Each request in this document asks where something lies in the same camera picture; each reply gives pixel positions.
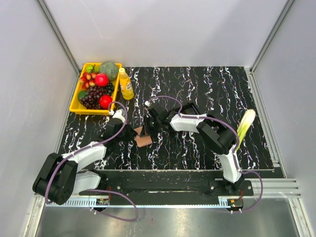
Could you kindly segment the pink leather card holder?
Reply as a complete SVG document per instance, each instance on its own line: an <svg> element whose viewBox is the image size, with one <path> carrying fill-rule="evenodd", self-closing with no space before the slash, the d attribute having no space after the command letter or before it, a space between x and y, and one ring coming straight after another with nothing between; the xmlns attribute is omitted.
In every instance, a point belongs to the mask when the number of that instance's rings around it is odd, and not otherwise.
<svg viewBox="0 0 316 237"><path fill-rule="evenodd" d="M134 131L137 132L137 136L134 138L134 140L136 141L136 144L139 148L150 145L153 142L150 135L144 135L142 137L140 136L142 128L143 127L141 126L134 129Z"/></svg>

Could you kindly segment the black card box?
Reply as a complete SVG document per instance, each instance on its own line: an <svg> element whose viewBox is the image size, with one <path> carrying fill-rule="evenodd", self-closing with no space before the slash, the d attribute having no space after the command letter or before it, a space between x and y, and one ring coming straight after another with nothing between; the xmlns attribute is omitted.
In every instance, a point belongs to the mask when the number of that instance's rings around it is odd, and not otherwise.
<svg viewBox="0 0 316 237"><path fill-rule="evenodd" d="M200 115L199 110L193 102L184 104L182 106L182 109L180 109L179 111L181 114L184 115Z"/></svg>

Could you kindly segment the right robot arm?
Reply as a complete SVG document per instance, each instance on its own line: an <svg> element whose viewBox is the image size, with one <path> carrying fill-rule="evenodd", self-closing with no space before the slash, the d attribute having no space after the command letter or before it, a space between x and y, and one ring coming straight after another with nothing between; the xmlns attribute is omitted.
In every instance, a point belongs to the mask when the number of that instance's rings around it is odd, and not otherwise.
<svg viewBox="0 0 316 237"><path fill-rule="evenodd" d="M198 133L205 145L218 155L223 168L220 190L234 196L242 190L243 176L236 158L239 143L236 130L221 116L201 114L194 103L180 104L168 111L159 102L146 101L149 118L144 119L144 132L152 135L159 128L169 132Z"/></svg>

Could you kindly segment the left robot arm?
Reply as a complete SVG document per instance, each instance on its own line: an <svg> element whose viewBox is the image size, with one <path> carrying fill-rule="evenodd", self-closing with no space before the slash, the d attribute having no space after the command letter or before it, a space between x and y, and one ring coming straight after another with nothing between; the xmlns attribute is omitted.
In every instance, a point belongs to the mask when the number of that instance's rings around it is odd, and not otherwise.
<svg viewBox="0 0 316 237"><path fill-rule="evenodd" d="M133 140L138 133L123 118L112 118L100 135L82 149L47 156L34 183L33 191L58 205L64 204L72 194L91 190L102 195L107 189L107 176L95 169L82 172L95 161L111 153L116 144Z"/></svg>

